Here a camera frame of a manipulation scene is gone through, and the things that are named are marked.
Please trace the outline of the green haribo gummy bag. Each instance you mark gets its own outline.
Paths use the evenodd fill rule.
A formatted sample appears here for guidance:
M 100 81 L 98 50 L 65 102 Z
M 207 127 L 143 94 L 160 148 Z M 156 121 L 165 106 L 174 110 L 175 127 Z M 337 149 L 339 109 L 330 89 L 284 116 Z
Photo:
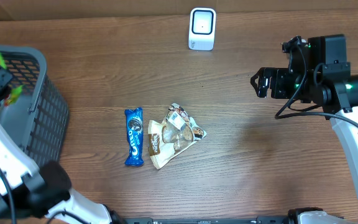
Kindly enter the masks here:
M 5 59 L 2 56 L 2 54 L 0 53 L 0 66 L 2 66 L 2 68 L 7 70 L 7 65 L 5 63 Z M 1 106 L 10 106 L 16 103 L 16 101 L 19 99 L 21 93 L 23 92 L 23 87 L 24 85 L 20 85 L 16 88 L 12 88 L 10 95 L 1 101 Z

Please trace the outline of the brown cookie snack bag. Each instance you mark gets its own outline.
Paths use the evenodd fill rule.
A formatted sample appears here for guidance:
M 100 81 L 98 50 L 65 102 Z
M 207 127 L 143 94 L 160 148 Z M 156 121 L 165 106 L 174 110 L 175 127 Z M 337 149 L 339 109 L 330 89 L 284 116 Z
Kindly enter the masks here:
M 156 169 L 161 169 L 170 160 L 206 137 L 207 132 L 199 127 L 180 105 L 168 107 L 162 122 L 149 121 L 148 152 Z

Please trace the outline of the blue oreo cookie pack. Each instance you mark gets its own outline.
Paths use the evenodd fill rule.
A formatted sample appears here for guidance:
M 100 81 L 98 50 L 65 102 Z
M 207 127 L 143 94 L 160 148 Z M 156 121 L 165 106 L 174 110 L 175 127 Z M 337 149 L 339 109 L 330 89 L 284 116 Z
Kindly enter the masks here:
M 126 166 L 142 166 L 143 148 L 143 109 L 125 110 L 127 142 L 129 143 L 129 156 L 125 161 Z

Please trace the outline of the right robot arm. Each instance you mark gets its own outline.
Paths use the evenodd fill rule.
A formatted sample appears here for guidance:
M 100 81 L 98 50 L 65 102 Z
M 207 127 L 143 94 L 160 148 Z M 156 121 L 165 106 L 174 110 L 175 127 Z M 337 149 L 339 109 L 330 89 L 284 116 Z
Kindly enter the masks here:
M 267 93 L 287 102 L 275 119 L 322 116 L 344 150 L 358 200 L 358 75 L 352 75 L 343 34 L 296 36 L 282 43 L 287 68 L 262 67 L 250 83 L 259 98 Z

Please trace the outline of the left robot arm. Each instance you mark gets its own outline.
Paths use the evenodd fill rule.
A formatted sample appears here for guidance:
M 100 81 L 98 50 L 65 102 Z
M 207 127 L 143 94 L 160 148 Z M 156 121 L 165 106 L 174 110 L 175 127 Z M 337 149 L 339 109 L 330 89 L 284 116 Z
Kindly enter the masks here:
M 0 124 L 0 219 L 46 217 L 67 223 L 124 223 L 105 205 L 75 191 L 56 161 L 39 167 Z

